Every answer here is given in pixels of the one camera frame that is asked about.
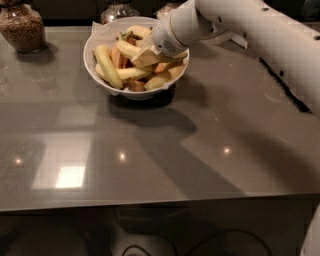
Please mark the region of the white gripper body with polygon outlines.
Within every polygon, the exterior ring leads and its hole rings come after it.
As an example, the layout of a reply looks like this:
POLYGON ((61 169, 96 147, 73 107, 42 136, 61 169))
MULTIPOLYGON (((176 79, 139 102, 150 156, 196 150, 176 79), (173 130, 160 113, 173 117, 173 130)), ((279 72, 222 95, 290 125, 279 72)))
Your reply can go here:
POLYGON ((152 32, 153 45, 165 56, 173 57, 184 51, 176 39, 169 20, 160 20, 152 32))

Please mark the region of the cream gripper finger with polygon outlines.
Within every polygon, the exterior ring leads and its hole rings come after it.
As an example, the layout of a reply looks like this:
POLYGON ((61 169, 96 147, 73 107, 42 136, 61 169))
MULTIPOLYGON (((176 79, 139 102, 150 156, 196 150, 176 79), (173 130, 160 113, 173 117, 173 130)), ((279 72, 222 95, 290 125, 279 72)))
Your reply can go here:
POLYGON ((154 47, 135 47, 131 50, 130 60, 139 67, 151 66, 160 62, 160 51, 154 47))
POLYGON ((144 48, 144 47, 149 47, 150 45, 153 44, 153 41, 152 41, 152 35, 153 35, 153 32, 150 32, 149 34, 147 34, 138 44, 138 46, 140 48, 144 48))

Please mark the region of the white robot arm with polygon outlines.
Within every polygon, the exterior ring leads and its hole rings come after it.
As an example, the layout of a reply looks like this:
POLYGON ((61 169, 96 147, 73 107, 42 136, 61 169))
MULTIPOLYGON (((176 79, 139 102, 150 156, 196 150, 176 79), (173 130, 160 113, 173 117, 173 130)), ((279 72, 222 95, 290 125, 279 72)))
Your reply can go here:
POLYGON ((318 32, 263 0, 189 0, 153 41, 191 48, 182 91, 200 102, 186 142, 227 198, 302 200, 320 187, 318 32))

